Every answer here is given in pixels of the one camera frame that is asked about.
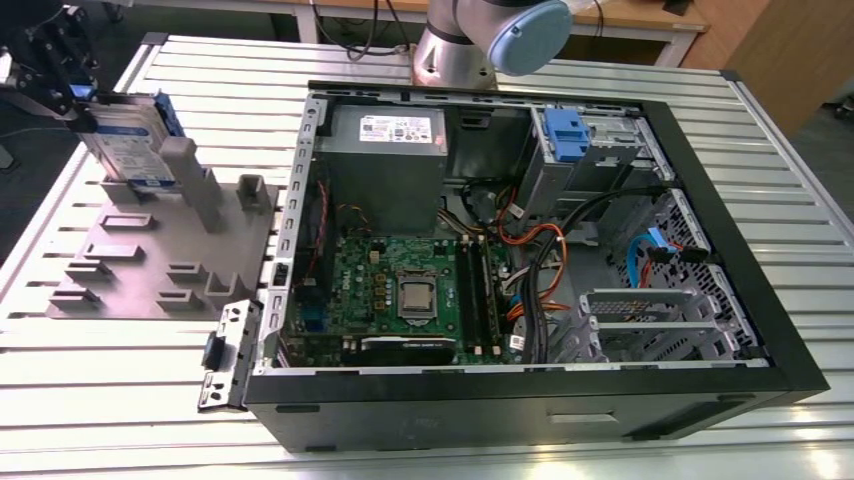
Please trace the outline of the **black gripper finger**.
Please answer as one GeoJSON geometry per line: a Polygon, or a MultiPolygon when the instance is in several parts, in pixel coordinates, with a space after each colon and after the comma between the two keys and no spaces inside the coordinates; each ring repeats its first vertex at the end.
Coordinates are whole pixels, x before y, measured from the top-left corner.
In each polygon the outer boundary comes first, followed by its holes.
{"type": "Polygon", "coordinates": [[[71,132],[94,132],[94,116],[54,54],[48,55],[48,69],[42,72],[27,67],[7,47],[2,48],[2,99],[28,114],[60,121],[71,132]]]}
{"type": "Polygon", "coordinates": [[[56,100],[90,101],[98,90],[98,58],[86,29],[43,29],[44,85],[56,100]]]}

